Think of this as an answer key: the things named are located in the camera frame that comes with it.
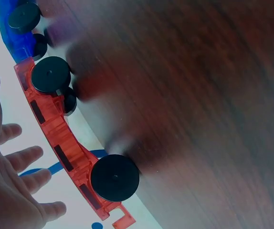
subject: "red plastic frame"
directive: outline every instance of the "red plastic frame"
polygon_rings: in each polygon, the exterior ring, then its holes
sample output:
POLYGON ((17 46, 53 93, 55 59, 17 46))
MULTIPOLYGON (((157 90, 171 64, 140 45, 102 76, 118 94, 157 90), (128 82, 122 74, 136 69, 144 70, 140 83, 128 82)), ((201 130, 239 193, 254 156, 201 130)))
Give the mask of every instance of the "red plastic frame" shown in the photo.
POLYGON ((109 212, 119 208, 124 216, 113 223, 115 229, 126 229, 135 223, 134 218, 121 202, 109 202, 100 198, 93 190, 90 174, 98 159, 75 138, 64 119, 62 95, 47 95, 38 92, 31 83, 35 66, 32 58, 17 64, 14 69, 38 124, 45 134, 56 156, 81 194, 96 214, 105 220, 109 212))

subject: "blue marking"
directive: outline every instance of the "blue marking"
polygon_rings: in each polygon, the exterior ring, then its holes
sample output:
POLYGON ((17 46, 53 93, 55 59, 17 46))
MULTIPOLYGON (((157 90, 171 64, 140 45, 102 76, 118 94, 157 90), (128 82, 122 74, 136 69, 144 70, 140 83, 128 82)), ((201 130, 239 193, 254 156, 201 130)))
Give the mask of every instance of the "blue marking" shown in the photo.
POLYGON ((103 229, 103 225, 101 223, 93 223, 91 225, 92 229, 103 229))

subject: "transparent red plastic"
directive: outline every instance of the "transparent red plastic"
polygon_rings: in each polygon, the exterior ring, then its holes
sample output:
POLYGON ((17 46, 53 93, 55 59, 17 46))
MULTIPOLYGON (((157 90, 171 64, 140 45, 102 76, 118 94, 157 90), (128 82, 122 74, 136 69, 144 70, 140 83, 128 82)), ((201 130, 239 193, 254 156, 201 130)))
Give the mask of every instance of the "transparent red plastic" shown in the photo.
POLYGON ((126 229, 135 223, 121 202, 100 198, 91 186, 90 174, 98 159, 76 140, 64 119, 62 95, 38 92, 31 83, 33 58, 17 64, 14 69, 27 101, 56 156, 92 209, 105 220, 109 213, 119 208, 124 216, 113 223, 115 229, 126 229))

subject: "toy train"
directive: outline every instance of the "toy train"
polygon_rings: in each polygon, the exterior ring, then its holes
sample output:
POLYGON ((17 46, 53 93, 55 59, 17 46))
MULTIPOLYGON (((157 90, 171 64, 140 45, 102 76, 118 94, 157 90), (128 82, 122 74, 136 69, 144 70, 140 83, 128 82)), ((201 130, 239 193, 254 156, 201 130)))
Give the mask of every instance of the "toy train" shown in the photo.
POLYGON ((41 34, 32 34, 39 23, 39 7, 26 0, 0 0, 0 32, 17 65, 14 67, 26 99, 60 163, 92 209, 105 220, 119 208, 124 216, 115 229, 126 229, 134 218, 121 204, 139 185, 139 170, 129 158, 107 155, 98 160, 76 140, 64 115, 76 108, 76 95, 69 87, 68 63, 47 57, 41 34))

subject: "black plastic wheel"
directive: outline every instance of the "black plastic wheel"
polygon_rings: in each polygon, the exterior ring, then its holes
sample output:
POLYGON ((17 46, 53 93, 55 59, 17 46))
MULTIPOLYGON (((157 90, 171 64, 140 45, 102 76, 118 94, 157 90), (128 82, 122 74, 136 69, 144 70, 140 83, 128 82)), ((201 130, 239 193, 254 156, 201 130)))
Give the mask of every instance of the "black plastic wheel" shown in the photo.
POLYGON ((77 106, 76 95, 72 88, 68 87, 67 91, 64 94, 64 107, 65 107, 65 115, 71 115, 77 106))
POLYGON ((91 172, 94 191, 103 199, 120 202, 130 198, 139 185, 139 170, 132 160, 122 155, 107 155, 91 172))
POLYGON ((9 16, 8 23, 15 33, 24 34, 33 30, 40 19, 40 8, 29 2, 15 8, 9 16))
POLYGON ((64 94, 71 80, 69 65, 60 57, 47 57, 35 65, 31 80, 39 92, 64 94))
POLYGON ((38 61, 46 54, 48 44, 45 36, 41 35, 40 33, 33 34, 33 37, 36 40, 36 44, 33 50, 33 59, 38 61))

